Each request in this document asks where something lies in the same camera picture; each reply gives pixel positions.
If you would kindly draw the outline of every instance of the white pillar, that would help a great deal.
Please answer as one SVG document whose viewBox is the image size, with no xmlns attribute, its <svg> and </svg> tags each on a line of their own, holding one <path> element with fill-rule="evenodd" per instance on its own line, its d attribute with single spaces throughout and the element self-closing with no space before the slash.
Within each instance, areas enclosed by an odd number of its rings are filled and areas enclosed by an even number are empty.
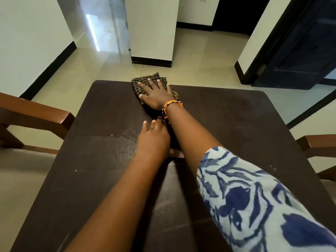
<svg viewBox="0 0 336 252">
<path fill-rule="evenodd" d="M 179 0 L 125 0 L 131 56 L 172 61 Z"/>
</svg>

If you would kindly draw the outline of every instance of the orange bracelet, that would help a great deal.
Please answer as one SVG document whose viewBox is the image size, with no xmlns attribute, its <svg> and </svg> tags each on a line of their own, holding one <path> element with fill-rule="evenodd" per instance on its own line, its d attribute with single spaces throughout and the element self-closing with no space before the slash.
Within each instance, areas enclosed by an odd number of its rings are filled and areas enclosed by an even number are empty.
<svg viewBox="0 0 336 252">
<path fill-rule="evenodd" d="M 174 103 L 174 102 L 178 103 L 179 105 L 181 105 L 183 107 L 183 103 L 180 102 L 180 101 L 172 100 L 172 101 L 166 102 L 166 104 L 162 108 L 162 115 L 164 116 L 164 119 L 168 118 L 167 113 L 166 113 L 167 106 L 170 105 L 171 103 Z"/>
</svg>

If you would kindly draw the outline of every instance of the blue floral print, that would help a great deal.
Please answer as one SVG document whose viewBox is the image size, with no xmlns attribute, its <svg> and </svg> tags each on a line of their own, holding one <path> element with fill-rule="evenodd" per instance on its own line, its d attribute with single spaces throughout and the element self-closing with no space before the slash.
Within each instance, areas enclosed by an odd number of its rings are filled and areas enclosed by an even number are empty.
<svg viewBox="0 0 336 252">
<path fill-rule="evenodd" d="M 233 251 L 336 251 L 336 237 L 279 180 L 223 147 L 208 150 L 197 183 Z"/>
</svg>

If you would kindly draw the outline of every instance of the cleaning cloth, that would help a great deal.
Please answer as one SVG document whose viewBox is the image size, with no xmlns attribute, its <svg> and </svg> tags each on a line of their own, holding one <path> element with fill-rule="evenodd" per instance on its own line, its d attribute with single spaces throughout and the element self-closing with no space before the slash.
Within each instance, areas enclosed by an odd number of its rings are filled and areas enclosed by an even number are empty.
<svg viewBox="0 0 336 252">
<path fill-rule="evenodd" d="M 140 94 L 147 95 L 146 92 L 138 85 L 138 82 L 141 82 L 142 84 L 145 84 L 150 87 L 147 79 L 151 79 L 155 85 L 158 85 L 157 80 L 160 80 L 165 90 L 167 90 L 167 78 L 160 77 L 159 73 L 157 72 L 153 74 L 152 76 L 143 76 L 140 78 L 134 78 L 132 80 L 132 85 L 137 95 L 140 95 Z M 176 93 L 175 91 L 172 91 L 172 93 L 173 93 L 173 97 L 175 98 L 175 100 L 178 100 L 179 94 Z"/>
</svg>

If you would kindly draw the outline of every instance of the table top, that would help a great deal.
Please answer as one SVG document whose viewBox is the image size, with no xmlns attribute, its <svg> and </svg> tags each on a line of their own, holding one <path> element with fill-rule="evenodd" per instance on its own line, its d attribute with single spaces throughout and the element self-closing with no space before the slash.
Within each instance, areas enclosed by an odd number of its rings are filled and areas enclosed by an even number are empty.
<svg viewBox="0 0 336 252">
<path fill-rule="evenodd" d="M 336 233 L 334 203 L 263 92 L 175 85 L 172 89 L 227 149 L 278 178 L 317 221 Z M 63 251 L 131 161 L 144 120 L 151 118 L 131 83 L 95 81 L 11 251 Z M 160 169 L 133 249 L 228 249 L 184 159 Z"/>
</svg>

